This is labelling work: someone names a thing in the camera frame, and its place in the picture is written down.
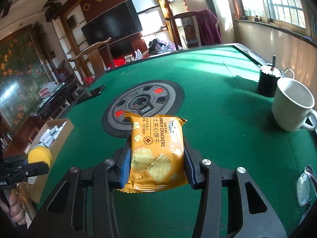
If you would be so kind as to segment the person left hand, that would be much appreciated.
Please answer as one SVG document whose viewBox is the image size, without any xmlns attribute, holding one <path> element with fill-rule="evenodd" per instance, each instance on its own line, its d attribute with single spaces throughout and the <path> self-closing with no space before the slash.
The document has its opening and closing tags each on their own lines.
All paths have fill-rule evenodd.
<svg viewBox="0 0 317 238">
<path fill-rule="evenodd" d="M 3 211 L 5 213 L 8 213 L 11 220 L 17 225 L 25 225 L 25 211 L 16 189 L 10 190 L 10 195 L 7 200 L 9 206 L 1 200 L 1 208 L 3 209 Z"/>
</svg>

